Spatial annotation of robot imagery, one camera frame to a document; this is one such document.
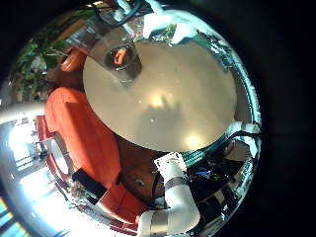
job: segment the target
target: round table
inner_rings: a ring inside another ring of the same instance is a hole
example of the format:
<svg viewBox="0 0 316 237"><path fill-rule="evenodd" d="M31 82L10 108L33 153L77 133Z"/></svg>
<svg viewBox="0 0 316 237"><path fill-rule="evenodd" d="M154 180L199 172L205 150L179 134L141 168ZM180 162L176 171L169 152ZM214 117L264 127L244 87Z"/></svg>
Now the round table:
<svg viewBox="0 0 316 237"><path fill-rule="evenodd" d="M104 65L101 39L86 59L85 92L94 112L128 141L158 151L203 148L222 136L237 102L232 74L195 42L136 42L140 74L122 83Z"/></svg>

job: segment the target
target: orange cushion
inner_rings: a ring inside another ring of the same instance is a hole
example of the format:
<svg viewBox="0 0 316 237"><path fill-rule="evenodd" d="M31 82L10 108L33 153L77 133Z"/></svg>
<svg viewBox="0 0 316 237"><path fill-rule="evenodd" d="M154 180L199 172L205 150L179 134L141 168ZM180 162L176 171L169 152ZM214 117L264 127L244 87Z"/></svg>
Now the orange cushion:
<svg viewBox="0 0 316 237"><path fill-rule="evenodd" d="M134 197L122 183L114 184L101 197L98 205L115 219L128 224L137 223L147 206Z"/></svg>
<svg viewBox="0 0 316 237"><path fill-rule="evenodd" d="M53 137L53 133L49 132L45 116L37 116L36 118L37 133L39 141L44 141Z"/></svg>
<svg viewBox="0 0 316 237"><path fill-rule="evenodd" d="M97 118L82 92L57 88L45 105L50 132L65 141L75 168L82 168L107 189L116 181L119 150L113 133Z"/></svg>

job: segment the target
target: white pipe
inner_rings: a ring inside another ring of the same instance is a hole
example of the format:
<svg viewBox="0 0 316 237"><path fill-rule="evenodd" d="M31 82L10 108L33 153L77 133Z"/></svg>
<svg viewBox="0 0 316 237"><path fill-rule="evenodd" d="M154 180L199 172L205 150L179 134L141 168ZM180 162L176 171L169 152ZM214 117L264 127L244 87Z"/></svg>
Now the white pipe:
<svg viewBox="0 0 316 237"><path fill-rule="evenodd" d="M0 124L22 118L44 115L45 101L22 102L0 107Z"/></svg>
<svg viewBox="0 0 316 237"><path fill-rule="evenodd" d="M129 4L124 0L118 0L118 5L124 9L124 12L128 14L130 12Z"/></svg>
<svg viewBox="0 0 316 237"><path fill-rule="evenodd" d="M160 162L164 178L165 201L168 209L148 210L141 214L137 236L178 235L193 229L199 222L199 212L180 165L174 161Z"/></svg>
<svg viewBox="0 0 316 237"><path fill-rule="evenodd" d="M226 134L231 136L236 131L247 131L249 133L260 133L260 128L255 123L234 120L227 128Z"/></svg>
<svg viewBox="0 0 316 237"><path fill-rule="evenodd" d="M150 5L151 9L154 11L154 13L159 14L159 15L164 15L164 9L160 5L160 3L158 3L155 0L146 0L146 2L149 3L149 5Z"/></svg>

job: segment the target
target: orange armchair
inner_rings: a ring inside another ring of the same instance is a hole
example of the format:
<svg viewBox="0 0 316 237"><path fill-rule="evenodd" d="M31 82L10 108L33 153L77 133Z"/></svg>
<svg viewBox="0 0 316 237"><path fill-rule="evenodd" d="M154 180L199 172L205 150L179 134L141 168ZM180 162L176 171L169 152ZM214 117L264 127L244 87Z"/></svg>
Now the orange armchair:
<svg viewBox="0 0 316 237"><path fill-rule="evenodd" d="M92 111L85 94L57 88L47 99L45 118L49 131L58 131L64 139L74 170L82 168L107 189L98 205L123 223L137 223L147 206L118 182L120 161L115 136Z"/></svg>
<svg viewBox="0 0 316 237"><path fill-rule="evenodd" d="M48 130L45 116L37 116L36 125L39 141L45 141L53 138L53 132ZM51 154L48 154L45 163L52 175L57 175L63 181L68 179L68 175L62 173Z"/></svg>

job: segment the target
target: wire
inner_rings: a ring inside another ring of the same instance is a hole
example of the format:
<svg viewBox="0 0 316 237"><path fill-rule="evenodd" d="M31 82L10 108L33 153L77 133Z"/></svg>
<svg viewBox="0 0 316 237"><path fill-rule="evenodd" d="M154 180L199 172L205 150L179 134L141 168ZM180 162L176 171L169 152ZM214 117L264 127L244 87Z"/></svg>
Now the wire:
<svg viewBox="0 0 316 237"><path fill-rule="evenodd" d="M160 177L161 177L161 174L158 171L157 174L155 175L155 179L154 179L154 182L153 182L152 187L151 187L151 204L153 207L156 207L156 204L155 204L156 189L157 189L157 185L158 185L158 182L160 180Z"/></svg>
<svg viewBox="0 0 316 237"><path fill-rule="evenodd" d="M225 139L217 148L216 150L218 150L219 148L223 148L224 146L226 146L229 142L231 142L231 140L233 140L235 137L237 136L248 136L248 137L252 137L254 139L256 138L261 138L262 135L260 133L250 133L248 131L235 131L233 134L231 134L227 139Z"/></svg>
<svg viewBox="0 0 316 237"><path fill-rule="evenodd" d="M136 12L141 8L142 4L143 4L143 0L135 0L135 4L134 4L133 8L130 10L130 12L122 20L120 20L119 22L114 23L114 24L109 24L109 22L105 21L102 18L102 16L100 15L99 8L94 3L91 3L91 6L93 7L97 18L101 22L107 24L110 28L117 28L117 27L120 27L121 25L125 24L127 21L129 21L129 19L132 18L136 14Z"/></svg>

